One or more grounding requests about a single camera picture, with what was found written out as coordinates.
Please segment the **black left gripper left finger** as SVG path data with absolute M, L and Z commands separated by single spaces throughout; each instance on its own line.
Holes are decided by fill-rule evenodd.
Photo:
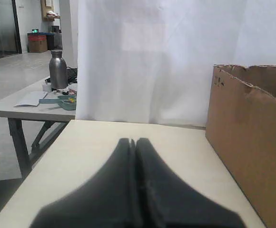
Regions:
M 134 141 L 121 138 L 106 163 L 90 180 L 43 207 L 31 227 L 138 227 Z

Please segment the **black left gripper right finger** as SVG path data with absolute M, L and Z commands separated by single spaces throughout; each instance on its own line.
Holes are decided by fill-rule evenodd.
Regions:
M 241 217 L 186 184 L 150 140 L 136 143 L 136 177 L 146 228 L 243 228 Z

